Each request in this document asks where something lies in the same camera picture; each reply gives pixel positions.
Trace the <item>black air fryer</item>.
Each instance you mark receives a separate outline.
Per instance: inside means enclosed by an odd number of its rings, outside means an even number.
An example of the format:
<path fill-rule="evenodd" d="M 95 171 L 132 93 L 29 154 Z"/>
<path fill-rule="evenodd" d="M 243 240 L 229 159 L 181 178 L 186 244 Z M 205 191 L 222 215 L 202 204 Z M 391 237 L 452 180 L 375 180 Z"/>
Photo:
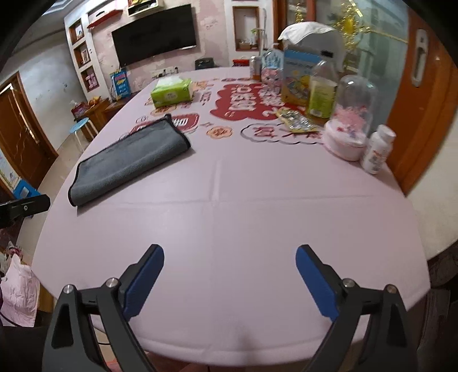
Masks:
<path fill-rule="evenodd" d="M 204 70 L 210 68 L 218 68 L 213 57 L 203 57 L 195 60 L 194 62 L 195 70 Z"/>

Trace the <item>light blue round stool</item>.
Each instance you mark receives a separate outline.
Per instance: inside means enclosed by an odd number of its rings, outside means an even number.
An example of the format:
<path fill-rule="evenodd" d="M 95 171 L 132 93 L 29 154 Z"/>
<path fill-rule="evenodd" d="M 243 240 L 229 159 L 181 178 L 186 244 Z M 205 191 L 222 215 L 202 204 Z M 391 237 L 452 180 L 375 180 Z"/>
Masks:
<path fill-rule="evenodd" d="M 77 148 L 80 150 L 81 153 L 84 152 L 84 147 L 79 134 L 83 133 L 84 131 L 86 131 L 90 135 L 91 139 L 95 139 L 98 135 L 98 129 L 96 129 L 95 124 L 88 117 L 78 120 L 69 131 L 69 134 L 74 137 Z"/>

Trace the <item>purple and grey towel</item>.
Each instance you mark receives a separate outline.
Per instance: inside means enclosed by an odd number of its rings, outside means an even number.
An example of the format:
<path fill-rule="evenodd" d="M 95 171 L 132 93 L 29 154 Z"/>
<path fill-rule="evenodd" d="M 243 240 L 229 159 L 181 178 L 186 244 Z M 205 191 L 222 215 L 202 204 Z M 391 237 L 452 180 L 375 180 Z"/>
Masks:
<path fill-rule="evenodd" d="M 167 114 L 80 162 L 68 200 L 74 207 L 86 205 L 190 149 Z"/>

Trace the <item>foil blister pack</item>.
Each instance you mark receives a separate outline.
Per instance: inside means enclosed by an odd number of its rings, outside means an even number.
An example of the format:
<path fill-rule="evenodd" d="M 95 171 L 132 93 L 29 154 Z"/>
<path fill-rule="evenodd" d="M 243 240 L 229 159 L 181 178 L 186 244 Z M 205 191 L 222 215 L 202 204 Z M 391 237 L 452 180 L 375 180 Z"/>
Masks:
<path fill-rule="evenodd" d="M 292 133 L 312 133 L 321 131 L 319 126 L 314 125 L 306 116 L 291 108 L 279 108 L 276 111 L 277 118 Z"/>

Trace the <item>white wall shelf unit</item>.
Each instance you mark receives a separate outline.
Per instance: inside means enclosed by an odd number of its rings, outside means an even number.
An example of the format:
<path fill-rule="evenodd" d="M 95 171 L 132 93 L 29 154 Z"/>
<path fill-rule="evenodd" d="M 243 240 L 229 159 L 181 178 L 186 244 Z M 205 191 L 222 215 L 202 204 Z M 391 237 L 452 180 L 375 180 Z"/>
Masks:
<path fill-rule="evenodd" d="M 91 1 L 78 5 L 64 18 L 64 26 L 76 75 L 82 86 L 85 99 L 94 97 L 109 98 L 109 89 L 105 82 L 92 32 L 88 28 Z"/>

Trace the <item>blue poster box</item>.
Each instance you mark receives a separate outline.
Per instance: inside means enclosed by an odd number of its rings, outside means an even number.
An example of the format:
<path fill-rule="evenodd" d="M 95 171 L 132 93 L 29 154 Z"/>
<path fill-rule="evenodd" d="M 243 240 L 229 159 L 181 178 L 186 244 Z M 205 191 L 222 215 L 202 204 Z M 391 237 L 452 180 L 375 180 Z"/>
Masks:
<path fill-rule="evenodd" d="M 110 74 L 114 97 L 117 101 L 131 96 L 131 87 L 125 68 L 120 68 Z"/>

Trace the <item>black wall television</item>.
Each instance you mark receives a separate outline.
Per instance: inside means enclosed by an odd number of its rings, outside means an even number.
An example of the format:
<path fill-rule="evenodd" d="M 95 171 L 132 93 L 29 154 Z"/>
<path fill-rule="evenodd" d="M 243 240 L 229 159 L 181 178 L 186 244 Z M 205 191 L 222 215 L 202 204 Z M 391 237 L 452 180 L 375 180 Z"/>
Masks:
<path fill-rule="evenodd" d="M 181 5 L 150 14 L 112 31 L 120 67 L 174 50 L 196 47 L 193 7 Z"/>

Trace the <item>blue children's book box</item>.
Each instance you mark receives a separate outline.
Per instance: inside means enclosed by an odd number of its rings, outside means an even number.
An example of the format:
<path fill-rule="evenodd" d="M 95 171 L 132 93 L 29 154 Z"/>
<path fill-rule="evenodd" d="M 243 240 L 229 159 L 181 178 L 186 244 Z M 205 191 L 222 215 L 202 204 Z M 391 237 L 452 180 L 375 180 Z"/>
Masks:
<path fill-rule="evenodd" d="M 308 105 L 312 70 L 319 62 L 319 55 L 292 48 L 284 50 L 281 98 L 285 103 L 303 107 Z"/>

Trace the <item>red pot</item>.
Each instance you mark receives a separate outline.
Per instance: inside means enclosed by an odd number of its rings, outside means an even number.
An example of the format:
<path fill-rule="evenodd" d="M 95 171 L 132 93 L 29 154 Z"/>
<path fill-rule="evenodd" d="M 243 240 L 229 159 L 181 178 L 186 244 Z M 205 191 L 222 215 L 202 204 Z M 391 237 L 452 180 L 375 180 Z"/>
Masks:
<path fill-rule="evenodd" d="M 249 59 L 233 59 L 232 66 L 233 67 L 248 67 L 250 65 Z"/>

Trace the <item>metal drink can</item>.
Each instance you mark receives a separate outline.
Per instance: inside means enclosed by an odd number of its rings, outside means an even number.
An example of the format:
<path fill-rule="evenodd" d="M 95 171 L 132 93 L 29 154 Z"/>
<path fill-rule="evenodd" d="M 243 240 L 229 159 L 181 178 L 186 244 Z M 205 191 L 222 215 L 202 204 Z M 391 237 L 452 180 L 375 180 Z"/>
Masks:
<path fill-rule="evenodd" d="M 262 74 L 262 58 L 260 56 L 252 56 L 249 59 L 250 79 L 253 81 L 261 81 Z"/>

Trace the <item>blue plastic step stool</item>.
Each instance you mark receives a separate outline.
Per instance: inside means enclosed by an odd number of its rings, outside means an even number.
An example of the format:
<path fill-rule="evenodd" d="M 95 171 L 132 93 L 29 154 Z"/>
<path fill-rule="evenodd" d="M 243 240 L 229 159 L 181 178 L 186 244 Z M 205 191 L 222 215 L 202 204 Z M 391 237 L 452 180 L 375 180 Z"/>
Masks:
<path fill-rule="evenodd" d="M 23 198 L 31 198 L 40 196 L 40 193 L 36 188 L 31 186 L 27 181 L 24 179 L 20 179 L 19 183 L 14 188 L 12 194 L 16 199 L 23 199 Z"/>

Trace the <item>white pill bottle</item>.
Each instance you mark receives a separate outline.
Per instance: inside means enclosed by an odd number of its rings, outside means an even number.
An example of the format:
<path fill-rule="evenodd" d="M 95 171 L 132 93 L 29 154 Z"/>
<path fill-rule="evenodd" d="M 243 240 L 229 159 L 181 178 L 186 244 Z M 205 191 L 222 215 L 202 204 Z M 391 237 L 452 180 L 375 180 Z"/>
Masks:
<path fill-rule="evenodd" d="M 362 169 L 369 174 L 377 174 L 393 148 L 396 133 L 386 125 L 379 125 L 372 133 L 360 160 Z"/>

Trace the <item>white appliance with cloth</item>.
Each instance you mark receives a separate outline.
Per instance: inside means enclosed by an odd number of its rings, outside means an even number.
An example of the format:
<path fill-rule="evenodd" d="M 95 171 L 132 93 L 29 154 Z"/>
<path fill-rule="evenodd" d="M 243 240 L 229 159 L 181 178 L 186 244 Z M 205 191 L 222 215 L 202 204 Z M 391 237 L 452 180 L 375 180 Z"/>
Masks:
<path fill-rule="evenodd" d="M 288 25 L 279 35 L 278 40 L 284 46 L 292 46 L 297 50 L 310 54 L 321 55 L 323 51 L 332 54 L 339 72 L 344 71 L 346 47 L 341 33 L 335 28 L 317 22 L 301 22 Z"/>

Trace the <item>orange sliding door frame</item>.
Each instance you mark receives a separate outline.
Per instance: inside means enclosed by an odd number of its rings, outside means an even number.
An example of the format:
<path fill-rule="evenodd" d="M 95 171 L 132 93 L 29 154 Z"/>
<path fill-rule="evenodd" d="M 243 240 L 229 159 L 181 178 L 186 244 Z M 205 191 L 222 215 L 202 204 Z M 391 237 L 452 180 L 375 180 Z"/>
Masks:
<path fill-rule="evenodd" d="M 397 138 L 387 164 L 408 195 L 439 153 L 457 110 L 457 66 L 433 29 L 408 10 L 408 49 L 387 125 Z"/>

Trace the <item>brown wooden door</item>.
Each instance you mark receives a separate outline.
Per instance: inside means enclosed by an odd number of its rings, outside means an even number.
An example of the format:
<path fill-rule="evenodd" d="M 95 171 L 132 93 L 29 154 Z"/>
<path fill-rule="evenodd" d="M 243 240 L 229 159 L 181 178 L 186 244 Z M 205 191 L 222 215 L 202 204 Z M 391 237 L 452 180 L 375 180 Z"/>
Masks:
<path fill-rule="evenodd" d="M 58 153 L 32 110 L 19 73 L 1 83 L 0 110 L 1 150 L 19 176 L 37 188 Z"/>

